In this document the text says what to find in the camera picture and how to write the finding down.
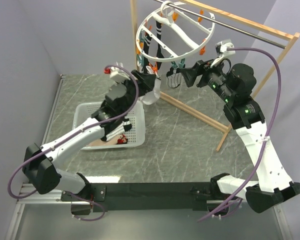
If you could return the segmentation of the white black striped sock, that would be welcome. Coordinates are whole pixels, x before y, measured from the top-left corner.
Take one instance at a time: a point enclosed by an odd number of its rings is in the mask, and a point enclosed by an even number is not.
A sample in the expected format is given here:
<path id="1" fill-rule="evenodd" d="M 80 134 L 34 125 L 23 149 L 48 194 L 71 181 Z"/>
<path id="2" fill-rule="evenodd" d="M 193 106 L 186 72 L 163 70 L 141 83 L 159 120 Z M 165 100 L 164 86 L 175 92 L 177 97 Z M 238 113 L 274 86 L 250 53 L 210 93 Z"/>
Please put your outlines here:
<path id="1" fill-rule="evenodd" d="M 171 89 L 176 89 L 181 85 L 181 75 L 178 68 L 170 67 L 166 73 L 166 84 Z"/>

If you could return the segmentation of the round white clip hanger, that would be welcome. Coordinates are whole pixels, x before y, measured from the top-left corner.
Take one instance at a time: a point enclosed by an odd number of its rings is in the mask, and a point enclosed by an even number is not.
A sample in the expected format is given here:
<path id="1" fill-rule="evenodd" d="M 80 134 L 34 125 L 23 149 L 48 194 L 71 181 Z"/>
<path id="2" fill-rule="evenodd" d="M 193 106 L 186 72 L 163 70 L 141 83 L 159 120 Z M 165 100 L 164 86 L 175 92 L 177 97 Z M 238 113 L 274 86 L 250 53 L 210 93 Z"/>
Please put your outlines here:
<path id="1" fill-rule="evenodd" d="M 181 59 L 185 59 L 197 52 L 200 52 L 206 44 L 210 41 L 212 38 L 216 24 L 212 22 L 212 25 L 210 28 L 206 28 L 203 25 L 201 25 L 201 22 L 198 20 L 194 20 L 188 15 L 185 14 L 185 12 L 182 12 L 178 9 L 174 9 L 167 5 L 167 3 L 175 4 L 177 6 L 184 5 L 183 2 L 173 2 L 170 0 L 163 1 L 161 3 L 160 8 L 152 11 L 140 24 L 140 26 L 137 29 L 136 36 L 135 36 L 135 43 L 136 43 L 136 53 L 138 55 L 142 55 L 146 57 L 148 60 L 152 60 L 155 62 L 172 62 L 177 61 Z M 215 15 L 211 12 L 208 13 L 210 15 L 209 18 L 215 19 Z M 193 41 L 186 32 L 176 23 L 178 16 L 182 17 L 189 23 L 191 23 L 193 26 L 199 29 L 199 31 L 206 34 L 206 37 L 203 39 L 201 44 L 197 44 L 195 41 Z M 153 19 L 155 22 L 159 23 L 161 26 L 166 26 L 170 28 L 172 31 L 175 32 L 175 34 L 189 47 L 191 48 L 190 51 L 185 52 L 181 55 L 176 54 L 172 49 L 168 47 L 164 42 L 162 42 L 161 38 L 156 36 L 152 31 L 150 27 L 147 27 L 147 24 L 149 20 Z M 152 40 L 154 40 L 163 50 L 169 53 L 168 57 L 159 57 L 159 56 L 151 56 L 149 54 L 144 53 L 143 47 L 144 47 L 144 39 L 145 36 L 149 35 L 152 37 Z"/>

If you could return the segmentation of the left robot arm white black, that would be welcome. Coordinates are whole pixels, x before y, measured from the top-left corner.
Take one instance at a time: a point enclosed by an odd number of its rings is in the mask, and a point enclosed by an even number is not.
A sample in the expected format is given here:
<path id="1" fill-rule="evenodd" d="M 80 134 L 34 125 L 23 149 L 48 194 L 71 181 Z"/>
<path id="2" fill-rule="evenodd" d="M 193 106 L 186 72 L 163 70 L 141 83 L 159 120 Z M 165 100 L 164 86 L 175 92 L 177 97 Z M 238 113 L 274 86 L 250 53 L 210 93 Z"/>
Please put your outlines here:
<path id="1" fill-rule="evenodd" d="M 60 163 L 96 140 L 108 143 L 130 131 L 132 123 L 127 114 L 138 98 L 154 90 L 157 80 L 156 74 L 127 71 L 121 66 L 108 66 L 104 73 L 115 83 L 90 117 L 52 142 L 27 147 L 22 171 L 39 194 L 58 189 L 72 192 L 78 201 L 86 200 L 90 195 L 89 181 L 81 173 L 60 170 Z"/>

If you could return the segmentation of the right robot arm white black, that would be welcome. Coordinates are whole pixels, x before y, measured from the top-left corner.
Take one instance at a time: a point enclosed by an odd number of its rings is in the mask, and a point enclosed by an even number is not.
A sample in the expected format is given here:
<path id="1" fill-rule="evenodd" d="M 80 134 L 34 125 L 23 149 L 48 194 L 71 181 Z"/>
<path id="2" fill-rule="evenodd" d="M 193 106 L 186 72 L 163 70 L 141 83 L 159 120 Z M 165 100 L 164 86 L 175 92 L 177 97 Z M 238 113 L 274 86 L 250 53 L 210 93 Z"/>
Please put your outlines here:
<path id="1" fill-rule="evenodd" d="M 179 69 L 187 87 L 200 77 L 198 88 L 210 87 L 224 102 L 223 112 L 233 130 L 241 138 L 252 164 L 257 167 L 257 181 L 245 181 L 222 173 L 210 180 L 209 193 L 220 200 L 234 195 L 246 200 L 256 213 L 262 213 L 300 194 L 300 183 L 285 171 L 271 142 L 270 125 L 259 104 L 251 97 L 257 83 L 252 67 L 234 64 L 223 73 L 223 62 L 197 61 L 192 67 Z"/>

